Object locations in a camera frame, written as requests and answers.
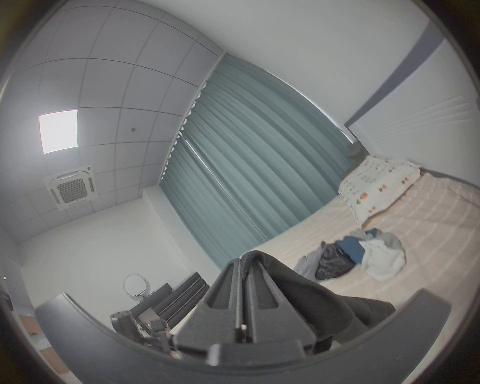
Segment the floral pillowcase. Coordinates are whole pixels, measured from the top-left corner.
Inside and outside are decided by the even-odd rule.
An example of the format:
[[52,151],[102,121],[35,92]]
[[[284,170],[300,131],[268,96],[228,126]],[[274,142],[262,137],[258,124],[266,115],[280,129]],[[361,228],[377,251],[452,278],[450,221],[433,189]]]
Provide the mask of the floral pillowcase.
[[391,206],[420,178],[420,169],[406,160],[368,155],[341,183],[343,196],[358,225]]

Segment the bed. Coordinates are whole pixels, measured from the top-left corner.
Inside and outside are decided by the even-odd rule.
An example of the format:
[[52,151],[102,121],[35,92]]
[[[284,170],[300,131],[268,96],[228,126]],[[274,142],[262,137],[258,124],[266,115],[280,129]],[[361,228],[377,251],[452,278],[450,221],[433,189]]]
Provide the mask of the bed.
[[[350,208],[337,196],[258,249],[293,268],[323,240],[334,242],[356,228]],[[371,217],[362,228],[379,228],[396,235],[406,251],[404,268],[381,283],[357,266],[342,277],[322,282],[323,286],[340,295],[389,301],[397,309],[421,287],[452,303],[435,344],[405,381],[412,382],[448,343],[479,285],[480,191],[423,173],[393,205]]]

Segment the curtain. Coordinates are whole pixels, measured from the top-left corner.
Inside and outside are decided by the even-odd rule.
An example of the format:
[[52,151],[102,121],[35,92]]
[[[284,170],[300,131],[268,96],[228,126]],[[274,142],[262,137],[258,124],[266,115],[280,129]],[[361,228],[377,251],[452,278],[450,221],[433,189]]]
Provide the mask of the curtain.
[[[196,238],[208,254],[222,250],[230,259],[331,201],[341,175],[353,164],[347,158],[349,141],[317,107],[273,75],[232,56],[225,56],[208,80],[182,134],[175,150],[181,144],[182,161],[198,162],[194,169],[183,164],[190,173],[181,175],[196,183],[202,180],[203,188],[190,191],[189,209],[202,210],[205,216],[196,216],[195,221],[194,213],[182,211],[180,216],[198,232]],[[175,175],[179,157],[174,151],[161,183],[177,212],[186,204],[186,196],[172,192],[173,179],[177,188],[182,187],[180,174]],[[204,195],[212,190],[215,194]],[[203,223],[216,220],[222,225],[204,228]],[[202,234],[196,226],[203,227]],[[241,233],[235,246],[226,245],[233,240],[225,232]]]

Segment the window light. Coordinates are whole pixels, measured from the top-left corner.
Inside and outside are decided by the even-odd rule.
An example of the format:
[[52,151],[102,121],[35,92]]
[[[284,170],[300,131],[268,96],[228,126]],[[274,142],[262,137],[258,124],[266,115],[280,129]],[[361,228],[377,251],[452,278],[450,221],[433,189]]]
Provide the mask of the window light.
[[38,120],[43,153],[78,147],[77,110],[40,115]]

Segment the smoke detector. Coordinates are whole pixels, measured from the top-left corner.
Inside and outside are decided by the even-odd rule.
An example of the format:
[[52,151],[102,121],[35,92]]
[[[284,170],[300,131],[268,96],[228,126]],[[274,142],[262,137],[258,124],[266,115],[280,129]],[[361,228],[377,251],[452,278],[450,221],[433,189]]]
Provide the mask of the smoke detector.
[[98,197],[92,166],[69,169],[43,180],[59,211]]

